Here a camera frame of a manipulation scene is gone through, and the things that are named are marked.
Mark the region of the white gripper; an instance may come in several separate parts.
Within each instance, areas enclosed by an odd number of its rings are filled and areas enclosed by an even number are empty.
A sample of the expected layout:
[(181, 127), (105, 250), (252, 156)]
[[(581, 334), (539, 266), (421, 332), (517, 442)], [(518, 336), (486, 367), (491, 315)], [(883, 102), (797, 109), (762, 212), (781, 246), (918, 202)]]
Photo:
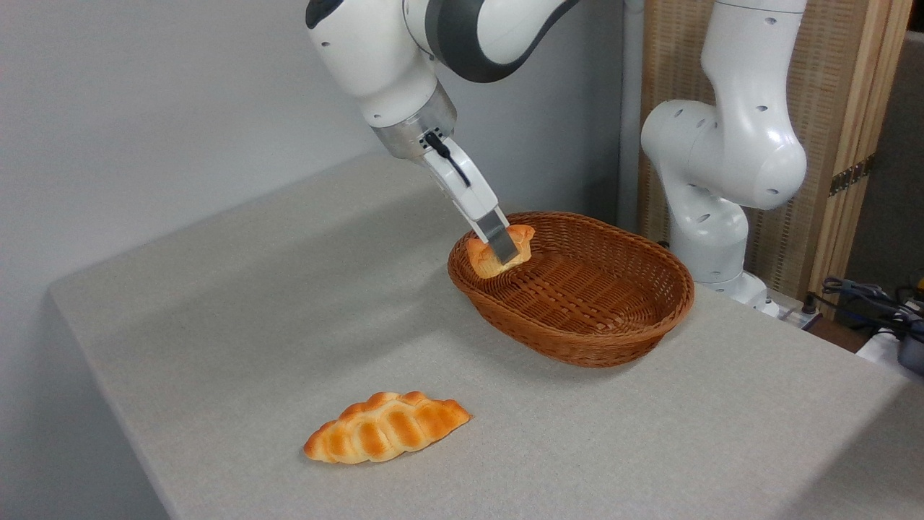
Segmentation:
[(422, 164), (469, 221), (500, 264), (510, 264), (519, 251), (498, 198), (473, 160), (449, 137), (423, 136)]

